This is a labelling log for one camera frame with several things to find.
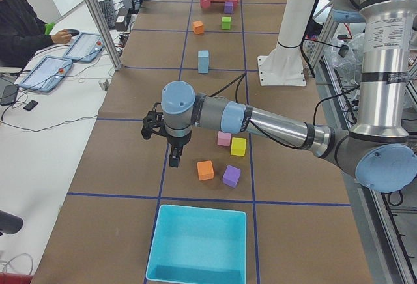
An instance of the keyboard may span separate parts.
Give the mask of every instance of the keyboard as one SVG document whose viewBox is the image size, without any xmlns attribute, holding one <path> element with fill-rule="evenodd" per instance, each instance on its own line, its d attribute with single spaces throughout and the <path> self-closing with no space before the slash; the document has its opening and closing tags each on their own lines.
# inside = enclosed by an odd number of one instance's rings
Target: keyboard
<svg viewBox="0 0 417 284">
<path fill-rule="evenodd" d="M 115 27 L 116 20 L 116 13 L 115 8 L 113 6 L 113 0 L 104 0 L 98 3 L 100 4 L 100 8 L 102 9 L 104 18 L 106 19 L 109 29 L 113 29 Z"/>
</svg>

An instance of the computer mouse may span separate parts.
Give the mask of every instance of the computer mouse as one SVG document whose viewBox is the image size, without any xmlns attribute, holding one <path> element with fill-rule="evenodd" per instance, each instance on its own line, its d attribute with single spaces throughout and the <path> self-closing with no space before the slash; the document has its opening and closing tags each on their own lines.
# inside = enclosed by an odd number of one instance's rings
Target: computer mouse
<svg viewBox="0 0 417 284">
<path fill-rule="evenodd" d="M 71 35 L 71 36 L 76 36 L 76 35 L 79 35 L 79 31 L 77 30 L 77 29 L 67 29 L 68 30 L 68 33 Z"/>
</svg>

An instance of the smartphone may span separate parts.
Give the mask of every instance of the smartphone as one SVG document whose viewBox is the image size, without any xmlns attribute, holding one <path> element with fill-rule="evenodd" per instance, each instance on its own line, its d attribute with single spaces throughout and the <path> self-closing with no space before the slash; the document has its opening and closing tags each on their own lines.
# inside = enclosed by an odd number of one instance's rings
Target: smartphone
<svg viewBox="0 0 417 284">
<path fill-rule="evenodd" d="M 7 85 L 0 99 L 0 105 L 6 106 L 14 104 L 16 102 L 18 91 L 19 86 L 17 84 Z"/>
<path fill-rule="evenodd" d="M 31 100 L 29 103 L 27 103 L 25 105 L 25 107 L 23 107 L 24 110 L 30 111 L 33 108 L 35 108 L 35 106 L 39 104 L 36 100 Z"/>
</svg>

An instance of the orange cube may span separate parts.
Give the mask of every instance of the orange cube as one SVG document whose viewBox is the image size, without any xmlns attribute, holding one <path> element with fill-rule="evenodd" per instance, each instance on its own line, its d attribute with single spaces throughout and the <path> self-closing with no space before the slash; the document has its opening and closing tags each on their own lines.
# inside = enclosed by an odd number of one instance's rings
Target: orange cube
<svg viewBox="0 0 417 284">
<path fill-rule="evenodd" d="M 213 163 L 211 160 L 197 162 L 198 179 L 200 181 L 212 180 L 214 178 Z"/>
<path fill-rule="evenodd" d="M 204 24 L 202 21 L 193 22 L 193 32 L 196 35 L 202 35 L 204 33 Z"/>
</svg>

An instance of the person's hand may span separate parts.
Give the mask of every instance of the person's hand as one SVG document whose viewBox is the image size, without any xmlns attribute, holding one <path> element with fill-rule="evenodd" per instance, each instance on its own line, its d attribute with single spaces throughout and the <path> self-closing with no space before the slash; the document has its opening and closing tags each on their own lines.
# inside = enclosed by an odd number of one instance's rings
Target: person's hand
<svg viewBox="0 0 417 284">
<path fill-rule="evenodd" d="M 61 30 L 56 35 L 51 35 L 52 42 L 55 44 L 66 44 L 71 40 L 71 35 L 68 30 Z"/>
</svg>

